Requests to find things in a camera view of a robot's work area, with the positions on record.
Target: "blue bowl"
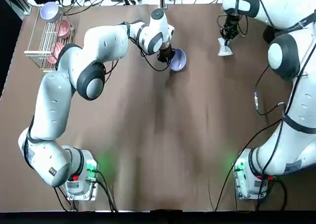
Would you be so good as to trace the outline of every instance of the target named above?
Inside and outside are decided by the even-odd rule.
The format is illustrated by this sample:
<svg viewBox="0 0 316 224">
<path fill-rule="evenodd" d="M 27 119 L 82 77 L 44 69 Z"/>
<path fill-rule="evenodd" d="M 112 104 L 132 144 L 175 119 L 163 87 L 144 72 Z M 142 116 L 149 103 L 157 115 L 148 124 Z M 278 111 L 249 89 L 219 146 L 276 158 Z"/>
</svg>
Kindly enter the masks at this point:
<svg viewBox="0 0 316 224">
<path fill-rule="evenodd" d="M 172 71 L 178 72 L 185 67 L 187 63 L 187 56 L 182 49 L 175 48 L 175 51 L 176 53 L 170 62 L 170 68 Z"/>
<path fill-rule="evenodd" d="M 49 23 L 54 23 L 59 20 L 60 17 L 59 7 L 54 2 L 47 2 L 40 9 L 40 16 L 43 20 Z"/>
</svg>

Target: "dish rack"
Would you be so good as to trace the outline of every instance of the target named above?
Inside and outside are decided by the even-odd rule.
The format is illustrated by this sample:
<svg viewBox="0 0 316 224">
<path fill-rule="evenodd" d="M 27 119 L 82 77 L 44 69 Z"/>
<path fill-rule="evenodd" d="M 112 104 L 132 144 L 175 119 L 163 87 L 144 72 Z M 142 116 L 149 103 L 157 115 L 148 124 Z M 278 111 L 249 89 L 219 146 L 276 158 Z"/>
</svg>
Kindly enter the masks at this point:
<svg viewBox="0 0 316 224">
<path fill-rule="evenodd" d="M 60 42 L 64 46 L 72 43 L 75 35 L 75 28 L 67 14 L 64 13 L 63 7 L 59 6 L 61 12 L 59 19 L 55 23 L 48 23 L 40 16 L 40 8 L 34 23 L 30 43 L 24 54 L 28 56 L 43 72 L 51 72 L 56 70 L 55 64 L 50 63 L 47 58 L 54 57 L 56 43 Z M 70 35 L 66 39 L 58 37 L 61 21 L 66 19 L 70 24 Z"/>
</svg>

